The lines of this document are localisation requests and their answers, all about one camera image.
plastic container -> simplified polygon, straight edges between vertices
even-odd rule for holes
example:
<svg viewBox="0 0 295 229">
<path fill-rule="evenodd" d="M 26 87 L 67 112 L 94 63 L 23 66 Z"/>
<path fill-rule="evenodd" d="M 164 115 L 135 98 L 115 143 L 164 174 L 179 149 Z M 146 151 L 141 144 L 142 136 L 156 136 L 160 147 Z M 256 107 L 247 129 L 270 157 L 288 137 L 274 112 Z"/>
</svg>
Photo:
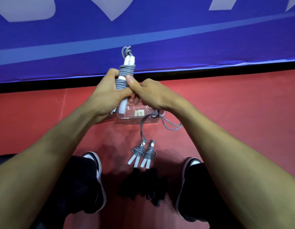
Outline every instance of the plastic container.
<svg viewBox="0 0 295 229">
<path fill-rule="evenodd" d="M 144 110 L 144 116 L 135 116 L 135 111 L 138 110 Z M 141 120 L 143 117 L 145 117 L 148 114 L 153 113 L 154 110 L 148 106 L 144 106 L 141 102 L 139 102 L 138 104 L 128 104 L 126 106 L 126 112 L 125 114 L 120 114 L 119 113 L 119 106 L 117 107 L 116 110 L 116 116 L 118 118 L 118 122 L 121 124 L 125 124 L 125 125 L 134 125 L 134 124 L 139 124 L 141 123 Z M 166 111 L 161 110 L 160 114 L 162 116 L 164 116 L 166 113 Z M 151 118 L 149 117 L 148 119 L 145 120 L 145 124 L 146 123 L 157 123 L 159 121 L 159 117 L 157 118 Z"/>
</svg>

leg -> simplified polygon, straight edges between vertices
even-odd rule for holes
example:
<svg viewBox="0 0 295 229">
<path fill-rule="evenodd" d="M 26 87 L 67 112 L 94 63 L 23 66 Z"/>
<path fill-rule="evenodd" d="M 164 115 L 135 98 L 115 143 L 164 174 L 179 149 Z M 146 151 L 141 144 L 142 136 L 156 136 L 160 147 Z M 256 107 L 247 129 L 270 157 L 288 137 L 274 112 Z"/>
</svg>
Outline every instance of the leg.
<svg viewBox="0 0 295 229">
<path fill-rule="evenodd" d="M 242 228 L 231 213 L 206 166 L 197 158 L 189 158 L 183 169 L 183 186 L 176 211 L 187 221 L 207 221 L 210 228 Z"/>
<path fill-rule="evenodd" d="M 0 156 L 0 164 L 14 155 Z M 100 177 L 101 163 L 95 153 L 72 156 L 31 229 L 63 228 L 70 213 L 94 213 L 103 208 L 106 195 Z"/>
</svg>

sneaker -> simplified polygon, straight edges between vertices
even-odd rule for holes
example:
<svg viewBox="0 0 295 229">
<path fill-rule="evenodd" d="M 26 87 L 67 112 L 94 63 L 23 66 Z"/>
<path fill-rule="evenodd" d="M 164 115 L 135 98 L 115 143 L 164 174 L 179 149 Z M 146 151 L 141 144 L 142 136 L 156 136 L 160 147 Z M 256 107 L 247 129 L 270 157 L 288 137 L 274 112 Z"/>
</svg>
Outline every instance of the sneaker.
<svg viewBox="0 0 295 229">
<path fill-rule="evenodd" d="M 92 159 L 94 160 L 94 162 L 96 163 L 96 179 L 98 180 L 98 182 L 100 183 L 101 185 L 101 189 L 102 189 L 102 196 L 98 196 L 97 197 L 97 201 L 101 201 L 100 203 L 98 202 L 98 204 L 101 205 L 101 208 L 98 209 L 97 211 L 101 210 L 105 204 L 106 204 L 106 194 L 105 194 L 105 191 L 104 191 L 104 188 L 103 188 L 103 185 L 102 185 L 102 182 L 101 182 L 101 172 L 102 172 L 102 166 L 101 166 L 101 161 L 100 161 L 100 158 L 99 156 L 95 153 L 95 152 L 88 152 L 88 153 L 85 153 L 83 155 L 84 158 L 89 158 L 89 159 Z"/>
<path fill-rule="evenodd" d="M 183 175 L 182 175 L 182 181 L 183 181 L 183 184 L 181 186 L 181 190 L 180 190 L 180 193 L 177 197 L 177 200 L 176 200 L 176 205 L 175 205 L 175 208 L 176 208 L 176 212 L 181 216 L 183 217 L 186 221 L 188 222 L 195 222 L 196 219 L 193 219 L 191 217 L 188 217 L 186 214 L 183 213 L 181 207 L 180 207 L 180 195 L 181 195 L 181 192 L 183 190 L 183 185 L 184 185 L 184 182 L 185 182 L 185 178 L 187 176 L 187 170 L 189 169 L 189 167 L 191 165 L 196 165 L 196 164 L 199 164 L 201 163 L 201 161 L 197 158 L 189 158 L 185 165 L 183 166 Z"/>
</svg>

